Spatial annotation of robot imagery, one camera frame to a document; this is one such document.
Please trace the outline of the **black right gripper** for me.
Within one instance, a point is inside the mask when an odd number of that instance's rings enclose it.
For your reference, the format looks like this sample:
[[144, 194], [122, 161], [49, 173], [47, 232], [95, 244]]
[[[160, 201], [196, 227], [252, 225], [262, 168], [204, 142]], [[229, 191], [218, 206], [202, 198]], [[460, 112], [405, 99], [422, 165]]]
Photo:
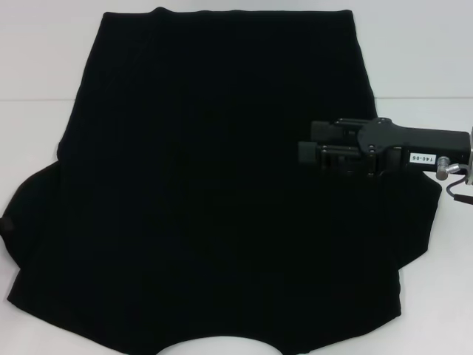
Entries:
[[[298, 142], [298, 161], [322, 172], [374, 175], [374, 162], [377, 175], [435, 172], [442, 157], [450, 164], [471, 165], [472, 139], [468, 132], [398, 126], [388, 118], [313, 121], [310, 140]], [[359, 148], [318, 144], [357, 142]]]

